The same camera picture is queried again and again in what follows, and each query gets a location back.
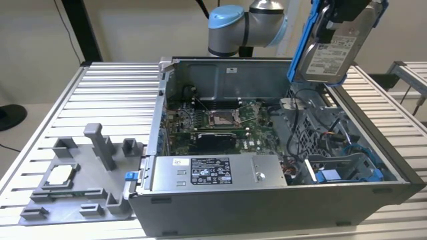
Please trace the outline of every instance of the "motherboard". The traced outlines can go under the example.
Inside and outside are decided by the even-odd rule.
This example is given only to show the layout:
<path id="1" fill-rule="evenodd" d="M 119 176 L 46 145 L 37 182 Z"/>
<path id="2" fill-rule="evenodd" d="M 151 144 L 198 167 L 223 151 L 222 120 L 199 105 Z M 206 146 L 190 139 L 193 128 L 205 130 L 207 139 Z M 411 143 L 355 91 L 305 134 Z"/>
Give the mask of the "motherboard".
<path id="1" fill-rule="evenodd" d="M 186 102 L 167 111 L 171 156 L 285 155 L 270 111 L 278 106 L 247 100 Z"/>

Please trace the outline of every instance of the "aluminum extrusion table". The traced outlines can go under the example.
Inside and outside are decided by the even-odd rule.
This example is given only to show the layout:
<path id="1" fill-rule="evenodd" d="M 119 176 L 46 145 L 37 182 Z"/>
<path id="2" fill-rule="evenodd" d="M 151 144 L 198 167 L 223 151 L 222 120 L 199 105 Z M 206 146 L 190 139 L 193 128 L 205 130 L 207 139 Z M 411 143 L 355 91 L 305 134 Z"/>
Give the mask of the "aluminum extrusion table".
<path id="1" fill-rule="evenodd" d="M 0 238 L 122 239 L 147 238 L 138 219 L 25 227 L 18 225 L 54 157 L 58 137 L 73 136 L 78 144 L 87 123 L 103 124 L 102 133 L 115 143 L 135 138 L 149 143 L 155 97 L 159 86 L 158 63 L 94 63 L 81 67 L 29 144 L 0 181 Z M 427 129 L 374 82 L 353 66 L 343 85 L 403 158 L 427 182 Z M 398 240 L 427 238 L 427 188 L 401 205 L 385 206 L 359 226 L 206 236 L 198 240 Z"/>

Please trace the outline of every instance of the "warning label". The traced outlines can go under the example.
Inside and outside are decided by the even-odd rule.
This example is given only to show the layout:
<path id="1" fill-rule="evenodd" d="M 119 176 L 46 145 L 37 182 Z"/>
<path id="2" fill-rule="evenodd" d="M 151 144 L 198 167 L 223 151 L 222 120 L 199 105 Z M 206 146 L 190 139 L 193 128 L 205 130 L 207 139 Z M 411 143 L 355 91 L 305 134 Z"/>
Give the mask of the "warning label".
<path id="1" fill-rule="evenodd" d="M 314 52 L 307 74 L 337 75 L 357 39 L 353 36 L 334 36 L 331 43 L 321 43 Z"/>
<path id="2" fill-rule="evenodd" d="M 230 158 L 193 158 L 191 183 L 194 185 L 233 184 Z"/>

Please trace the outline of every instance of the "gray fixture post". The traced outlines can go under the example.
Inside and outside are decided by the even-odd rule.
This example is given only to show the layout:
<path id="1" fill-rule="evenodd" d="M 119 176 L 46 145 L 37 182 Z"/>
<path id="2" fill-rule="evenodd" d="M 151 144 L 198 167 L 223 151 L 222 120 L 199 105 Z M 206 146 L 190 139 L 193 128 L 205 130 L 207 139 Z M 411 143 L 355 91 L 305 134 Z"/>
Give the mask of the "gray fixture post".
<path id="1" fill-rule="evenodd" d="M 86 125 L 83 133 L 85 136 L 93 140 L 95 154 L 101 158 L 107 171 L 113 171 L 117 168 L 117 163 L 114 161 L 111 149 L 109 148 L 105 137 L 102 135 L 102 129 L 103 125 L 101 123 L 89 123 Z"/>

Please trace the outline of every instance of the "power supply label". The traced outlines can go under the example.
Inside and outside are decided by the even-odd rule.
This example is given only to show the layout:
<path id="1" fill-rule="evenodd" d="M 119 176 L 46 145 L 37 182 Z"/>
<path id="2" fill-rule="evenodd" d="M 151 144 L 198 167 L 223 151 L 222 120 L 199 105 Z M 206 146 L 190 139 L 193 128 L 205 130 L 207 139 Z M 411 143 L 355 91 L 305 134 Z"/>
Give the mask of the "power supply label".
<path id="1" fill-rule="evenodd" d="M 193 185 L 233 184 L 230 158 L 193 158 L 191 183 Z"/>

